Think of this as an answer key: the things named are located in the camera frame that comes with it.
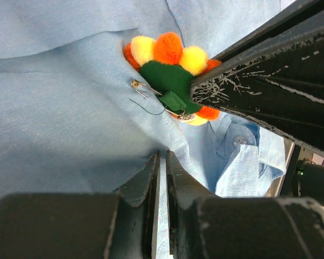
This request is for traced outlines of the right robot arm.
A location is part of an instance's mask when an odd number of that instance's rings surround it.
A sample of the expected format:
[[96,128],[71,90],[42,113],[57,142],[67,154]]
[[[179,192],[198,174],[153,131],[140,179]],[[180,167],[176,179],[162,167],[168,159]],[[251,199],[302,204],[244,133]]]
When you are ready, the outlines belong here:
[[217,54],[195,79],[192,101],[241,116],[294,142],[282,195],[324,205],[324,1],[295,1]]

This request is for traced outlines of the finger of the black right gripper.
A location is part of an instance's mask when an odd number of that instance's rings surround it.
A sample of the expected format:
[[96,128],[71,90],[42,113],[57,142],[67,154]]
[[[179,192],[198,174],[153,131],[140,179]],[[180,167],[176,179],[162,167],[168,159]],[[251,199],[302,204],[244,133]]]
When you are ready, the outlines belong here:
[[191,98],[324,157],[324,11],[221,61],[192,82]]
[[322,11],[324,11],[324,1],[294,1],[262,26],[214,56],[214,59],[228,61],[261,42],[282,34]]

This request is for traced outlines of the light blue button shirt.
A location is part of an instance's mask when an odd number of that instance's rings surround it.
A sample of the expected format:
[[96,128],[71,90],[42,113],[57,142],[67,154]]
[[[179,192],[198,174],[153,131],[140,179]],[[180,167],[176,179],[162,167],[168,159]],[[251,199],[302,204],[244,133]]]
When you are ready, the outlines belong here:
[[263,197],[284,175],[282,137],[222,113],[191,126],[147,90],[123,47],[175,32],[215,56],[288,1],[0,1],[0,199],[108,193],[172,150],[222,197]]

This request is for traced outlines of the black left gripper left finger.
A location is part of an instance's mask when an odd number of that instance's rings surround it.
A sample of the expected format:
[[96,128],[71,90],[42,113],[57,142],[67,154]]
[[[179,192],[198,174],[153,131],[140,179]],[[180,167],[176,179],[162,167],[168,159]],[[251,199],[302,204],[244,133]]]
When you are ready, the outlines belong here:
[[111,193],[0,199],[0,258],[154,258],[160,154]]

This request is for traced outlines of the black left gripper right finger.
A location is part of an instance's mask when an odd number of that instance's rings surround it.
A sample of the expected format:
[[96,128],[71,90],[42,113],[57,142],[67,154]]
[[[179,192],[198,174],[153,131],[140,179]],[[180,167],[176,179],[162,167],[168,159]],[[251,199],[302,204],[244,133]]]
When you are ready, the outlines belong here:
[[221,198],[166,154],[174,258],[324,258],[324,211],[309,197]]

